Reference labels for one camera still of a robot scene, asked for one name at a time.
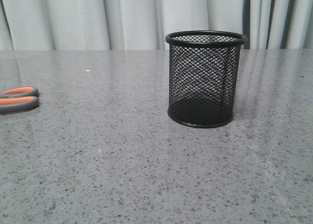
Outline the orange and grey scissors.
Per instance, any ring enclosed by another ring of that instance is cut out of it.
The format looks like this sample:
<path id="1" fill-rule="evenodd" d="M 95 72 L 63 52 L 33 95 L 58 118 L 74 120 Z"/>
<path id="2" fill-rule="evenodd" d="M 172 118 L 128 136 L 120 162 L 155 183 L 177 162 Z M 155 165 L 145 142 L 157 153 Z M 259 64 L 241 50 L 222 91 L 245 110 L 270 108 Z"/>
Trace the orange and grey scissors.
<path id="1" fill-rule="evenodd" d="M 33 110 L 39 106 L 39 90 L 36 87 L 19 87 L 0 93 L 0 114 L 12 114 Z"/>

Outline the black mesh pen cup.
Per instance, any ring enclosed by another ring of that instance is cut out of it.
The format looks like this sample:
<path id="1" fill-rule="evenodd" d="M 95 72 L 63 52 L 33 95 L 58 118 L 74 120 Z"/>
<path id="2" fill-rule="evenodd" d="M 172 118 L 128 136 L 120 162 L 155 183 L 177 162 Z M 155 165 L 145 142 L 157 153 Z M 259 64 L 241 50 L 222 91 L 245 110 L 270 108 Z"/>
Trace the black mesh pen cup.
<path id="1" fill-rule="evenodd" d="M 169 45 L 169 117 L 195 128 L 231 122 L 246 36 L 195 30 L 170 33 L 165 41 Z"/>

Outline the light grey curtain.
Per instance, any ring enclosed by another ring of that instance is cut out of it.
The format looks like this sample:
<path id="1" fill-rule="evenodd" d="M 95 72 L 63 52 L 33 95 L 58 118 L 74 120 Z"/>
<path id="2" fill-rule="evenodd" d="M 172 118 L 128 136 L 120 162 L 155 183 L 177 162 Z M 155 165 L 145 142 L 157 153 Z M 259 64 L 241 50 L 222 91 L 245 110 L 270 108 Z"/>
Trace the light grey curtain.
<path id="1" fill-rule="evenodd" d="M 312 48 L 313 0 L 0 0 L 1 50 L 157 50 L 219 30 L 246 49 Z"/>

